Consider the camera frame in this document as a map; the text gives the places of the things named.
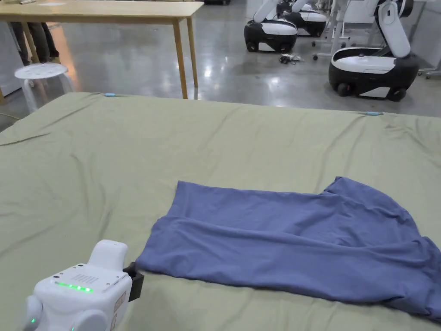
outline green led light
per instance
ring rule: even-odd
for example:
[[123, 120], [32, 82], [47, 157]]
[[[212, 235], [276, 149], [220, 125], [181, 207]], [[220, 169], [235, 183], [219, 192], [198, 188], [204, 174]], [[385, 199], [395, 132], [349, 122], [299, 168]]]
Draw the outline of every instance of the green led light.
[[78, 286], [78, 285], [65, 284], [65, 283], [60, 283], [60, 282], [55, 282], [55, 284], [60, 285], [60, 286], [65, 286], [65, 287], [68, 287], [70, 289], [74, 289], [77, 291], [88, 292], [88, 293], [93, 292], [93, 289], [90, 289], [89, 287], [82, 287], [82, 286]]

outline person's leg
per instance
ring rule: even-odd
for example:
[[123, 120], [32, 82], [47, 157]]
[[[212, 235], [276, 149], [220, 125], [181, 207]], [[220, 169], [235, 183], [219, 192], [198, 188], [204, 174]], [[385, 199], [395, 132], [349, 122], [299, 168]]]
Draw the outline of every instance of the person's leg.
[[23, 28], [20, 22], [11, 22], [12, 30], [14, 31], [15, 38], [19, 45], [19, 54], [22, 59], [23, 65], [29, 65], [29, 55], [26, 47], [25, 37], [23, 35]]
[[49, 47], [46, 41], [45, 31], [41, 23], [28, 23], [29, 31], [34, 40], [35, 48], [37, 49], [38, 58], [41, 63], [49, 61]]
[[46, 23], [42, 23], [41, 24], [43, 26], [43, 31], [45, 32], [46, 35], [46, 41], [48, 43], [48, 47], [49, 47], [49, 56], [52, 57], [59, 57], [60, 53], [58, 53], [55, 44], [54, 44], [54, 40], [52, 38], [51, 32], [49, 31], [48, 25]]

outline blue cloth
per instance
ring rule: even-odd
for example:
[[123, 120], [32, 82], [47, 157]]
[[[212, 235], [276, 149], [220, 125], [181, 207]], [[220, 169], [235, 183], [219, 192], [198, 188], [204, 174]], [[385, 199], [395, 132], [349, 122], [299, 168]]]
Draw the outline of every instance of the blue cloth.
[[180, 181], [136, 262], [173, 277], [382, 303], [440, 321], [440, 261], [393, 199], [337, 177], [318, 195]]

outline label sticker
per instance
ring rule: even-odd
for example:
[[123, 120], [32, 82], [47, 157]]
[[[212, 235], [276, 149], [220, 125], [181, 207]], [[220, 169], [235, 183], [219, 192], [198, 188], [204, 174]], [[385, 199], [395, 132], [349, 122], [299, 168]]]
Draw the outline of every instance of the label sticker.
[[115, 313], [119, 307], [124, 303], [124, 300], [126, 299], [126, 292], [123, 293], [123, 295], [120, 296], [118, 300], [115, 302], [115, 308], [113, 310], [113, 313]]
[[116, 317], [118, 316], [118, 314], [115, 314], [115, 316], [112, 319], [112, 325], [110, 327], [110, 331], [112, 331], [115, 328], [116, 325]]

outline table leg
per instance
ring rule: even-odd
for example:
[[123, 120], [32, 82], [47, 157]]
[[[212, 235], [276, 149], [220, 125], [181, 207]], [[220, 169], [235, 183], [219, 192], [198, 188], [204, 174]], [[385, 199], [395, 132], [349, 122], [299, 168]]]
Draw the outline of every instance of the table leg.
[[2, 105], [4, 103], [6, 103], [6, 99], [4, 98], [3, 92], [1, 91], [1, 88], [0, 88], [0, 105]]
[[38, 58], [37, 49], [35, 48], [34, 40], [32, 39], [32, 35], [30, 34], [29, 27], [26, 22], [22, 22], [23, 31], [25, 32], [26, 40], [28, 41], [28, 45], [30, 48], [30, 52], [32, 53], [32, 57], [34, 58], [35, 63], [40, 63], [40, 59]]
[[181, 30], [179, 29], [179, 20], [173, 20], [173, 31], [175, 33], [176, 53], [178, 55], [179, 76], [181, 78], [182, 97], [188, 99], [187, 83], [185, 82], [184, 55], [182, 53]]
[[194, 86], [198, 87], [198, 73], [196, 72], [196, 53], [194, 52], [194, 37], [193, 37], [193, 20], [191, 17], [187, 18], [188, 38], [190, 39], [190, 54], [191, 66], [193, 67]]

